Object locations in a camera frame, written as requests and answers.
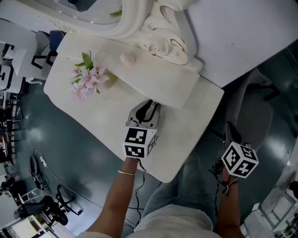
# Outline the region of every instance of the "bracelet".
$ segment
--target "bracelet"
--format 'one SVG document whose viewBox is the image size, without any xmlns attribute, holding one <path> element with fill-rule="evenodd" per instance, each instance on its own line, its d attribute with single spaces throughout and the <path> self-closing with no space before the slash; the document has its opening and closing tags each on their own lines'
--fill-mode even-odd
<svg viewBox="0 0 298 238">
<path fill-rule="evenodd" d="M 126 172 L 123 172 L 121 170 L 118 170 L 118 173 L 123 173 L 123 174 L 131 175 L 131 176 L 135 176 L 136 175 L 136 173 L 126 173 Z"/>
</svg>

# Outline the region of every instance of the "white shirt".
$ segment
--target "white shirt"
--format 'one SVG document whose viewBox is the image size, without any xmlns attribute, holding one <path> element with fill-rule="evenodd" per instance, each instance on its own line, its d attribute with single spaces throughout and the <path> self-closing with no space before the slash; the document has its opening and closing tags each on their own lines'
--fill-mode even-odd
<svg viewBox="0 0 298 238">
<path fill-rule="evenodd" d="M 142 219 L 127 238 L 220 238 L 205 212 L 193 208 L 168 205 Z M 83 232 L 78 238 L 111 238 L 97 232 Z"/>
</svg>

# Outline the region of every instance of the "blue jeans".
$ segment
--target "blue jeans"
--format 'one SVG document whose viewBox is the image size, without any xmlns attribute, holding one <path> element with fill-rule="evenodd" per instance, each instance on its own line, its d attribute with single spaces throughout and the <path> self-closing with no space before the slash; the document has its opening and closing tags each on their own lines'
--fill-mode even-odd
<svg viewBox="0 0 298 238">
<path fill-rule="evenodd" d="M 213 197 L 206 192 L 200 173 L 200 162 L 193 150 L 175 178 L 163 183 L 149 199 L 142 218 L 170 204 L 199 209 L 207 214 L 214 224 L 215 208 Z"/>
</svg>

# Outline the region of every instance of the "mirror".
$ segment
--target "mirror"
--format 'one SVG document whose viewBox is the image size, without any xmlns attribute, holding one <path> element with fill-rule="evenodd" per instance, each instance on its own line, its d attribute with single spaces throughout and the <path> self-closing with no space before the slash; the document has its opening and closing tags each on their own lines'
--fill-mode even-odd
<svg viewBox="0 0 298 238">
<path fill-rule="evenodd" d="M 35 0 L 61 14 L 91 24 L 114 24 L 121 19 L 122 0 Z"/>
</svg>

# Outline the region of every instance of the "white cable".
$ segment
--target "white cable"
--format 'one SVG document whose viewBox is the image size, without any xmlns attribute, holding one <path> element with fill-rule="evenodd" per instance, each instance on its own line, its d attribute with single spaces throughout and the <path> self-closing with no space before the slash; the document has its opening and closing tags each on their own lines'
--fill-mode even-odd
<svg viewBox="0 0 298 238">
<path fill-rule="evenodd" d="M 39 151 L 39 150 L 36 150 L 35 151 L 35 158 L 36 158 L 36 152 L 38 152 L 39 154 L 41 154 L 41 156 L 43 157 L 43 155 L 42 155 L 42 153 Z M 76 193 L 74 190 L 72 190 L 72 189 L 70 189 L 65 183 L 63 183 L 51 170 L 50 170 L 50 168 L 48 167 L 48 166 L 45 166 L 50 172 L 51 172 L 51 174 L 56 178 L 56 179 L 58 179 L 58 181 L 60 182 L 60 183 L 62 183 L 65 187 L 67 187 L 70 191 L 72 191 L 74 194 L 76 194 L 77 196 L 79 196 L 80 198 L 82 198 L 82 199 L 85 199 L 86 201 L 88 201 L 88 202 L 90 202 L 90 203 L 92 203 L 92 204 L 94 204 L 94 205 L 96 205 L 96 206 L 98 206 L 98 207 L 100 207 L 100 208 L 103 208 L 103 206 L 101 206 L 101 205 L 99 205 L 99 204 L 97 204 L 97 203 L 94 203 L 94 202 L 91 202 L 88 198 L 86 198 L 86 197 L 83 197 L 83 196 L 81 196 L 80 194 L 78 194 L 78 193 Z M 126 218 L 125 218 L 125 220 L 128 222 L 128 223 L 130 223 L 131 225 L 133 225 L 134 227 L 135 227 L 135 224 L 133 224 L 132 222 L 130 222 L 129 220 L 127 220 Z"/>
</svg>

